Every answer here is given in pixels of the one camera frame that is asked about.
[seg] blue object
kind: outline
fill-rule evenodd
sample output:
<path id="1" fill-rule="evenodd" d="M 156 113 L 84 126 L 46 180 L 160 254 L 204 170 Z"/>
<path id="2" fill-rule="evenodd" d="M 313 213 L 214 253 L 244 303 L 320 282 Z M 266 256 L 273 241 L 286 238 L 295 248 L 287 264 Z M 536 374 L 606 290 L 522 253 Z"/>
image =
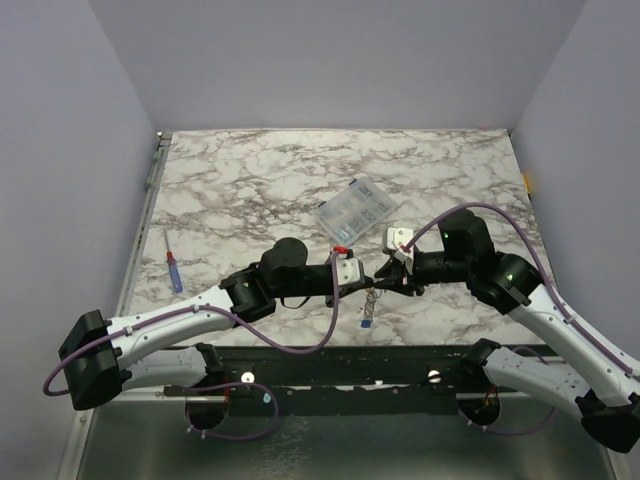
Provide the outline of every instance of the blue object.
<path id="1" fill-rule="evenodd" d="M 182 293 L 182 282 L 180 281 L 180 274 L 178 273 L 178 266 L 175 260 L 169 264 L 169 276 L 171 277 L 173 293 Z"/>

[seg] screwdriver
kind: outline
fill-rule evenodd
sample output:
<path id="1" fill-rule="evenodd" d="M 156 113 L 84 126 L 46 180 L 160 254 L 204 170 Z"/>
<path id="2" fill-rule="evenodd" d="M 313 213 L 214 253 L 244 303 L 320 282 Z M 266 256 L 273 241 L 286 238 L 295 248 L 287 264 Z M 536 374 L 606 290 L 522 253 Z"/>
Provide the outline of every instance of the screwdriver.
<path id="1" fill-rule="evenodd" d="M 173 253 L 171 253 L 171 247 L 169 246 L 169 234 L 166 230 L 164 231 L 164 243 L 167 245 L 167 265 L 169 266 L 171 288 L 173 293 L 182 293 L 182 282 L 180 281 L 180 274 L 178 273 L 178 265 L 176 265 L 176 259 L 173 258 Z"/>

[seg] wall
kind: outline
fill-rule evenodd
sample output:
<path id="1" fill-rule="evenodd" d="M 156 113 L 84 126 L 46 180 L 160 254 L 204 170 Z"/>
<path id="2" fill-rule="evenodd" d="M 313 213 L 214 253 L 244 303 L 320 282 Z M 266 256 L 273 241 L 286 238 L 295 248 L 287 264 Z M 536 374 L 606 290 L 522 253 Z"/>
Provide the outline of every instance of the wall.
<path id="1" fill-rule="evenodd" d="M 637 0 L 590 0 L 513 134 L 562 294 L 636 358 L 639 24 Z"/>
<path id="2" fill-rule="evenodd" d="M 42 381 L 79 315 L 113 313 L 157 137 L 84 0 L 4 1 L 0 64 L 0 465 L 46 480 L 72 410 Z"/>
<path id="3" fill-rule="evenodd" d="M 513 128 L 584 0 L 90 0 L 162 130 Z"/>

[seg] white marble surface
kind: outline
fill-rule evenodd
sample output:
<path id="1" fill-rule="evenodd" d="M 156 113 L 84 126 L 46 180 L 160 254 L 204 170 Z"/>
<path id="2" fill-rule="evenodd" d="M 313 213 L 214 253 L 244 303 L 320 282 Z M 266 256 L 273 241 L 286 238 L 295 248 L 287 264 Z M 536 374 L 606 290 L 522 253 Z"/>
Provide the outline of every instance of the white marble surface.
<path id="1" fill-rule="evenodd" d="M 526 227 L 547 265 L 522 177 L 507 133 L 496 131 L 202 131 L 173 136 L 132 312 L 189 298 L 236 270 L 258 261 L 276 239 L 295 236 L 309 248 L 309 263 L 325 260 L 328 237 L 312 212 L 367 175 L 400 205 L 353 246 L 368 275 L 380 267 L 386 226 L 418 229 L 462 202 L 501 206 Z M 516 233 L 489 211 L 496 248 L 528 258 Z M 170 289 L 162 230 L 168 229 L 184 293 Z M 436 231 L 418 246 L 439 250 Z M 330 345 L 469 344 L 486 337 L 502 343 L 538 339 L 528 330 L 481 305 L 464 285 L 429 287 L 421 298 L 385 293 L 376 304 L 373 327 L 360 327 L 364 292 L 340 302 Z M 324 335 L 331 311 L 323 299 L 300 310 L 279 307 L 255 325 L 289 345 L 312 345 Z M 242 328 L 200 337 L 217 345 L 260 345 Z"/>

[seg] small keychain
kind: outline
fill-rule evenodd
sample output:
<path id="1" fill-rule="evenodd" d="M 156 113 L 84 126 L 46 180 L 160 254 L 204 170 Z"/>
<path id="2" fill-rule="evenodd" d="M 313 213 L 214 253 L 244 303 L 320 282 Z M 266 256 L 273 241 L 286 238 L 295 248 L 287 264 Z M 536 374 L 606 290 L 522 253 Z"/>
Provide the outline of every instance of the small keychain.
<path id="1" fill-rule="evenodd" d="M 364 318 L 360 322 L 362 328 L 371 328 L 373 323 L 373 311 L 376 308 L 376 301 L 382 295 L 382 292 L 376 292 L 375 287 L 367 288 L 367 298 L 364 302 Z"/>

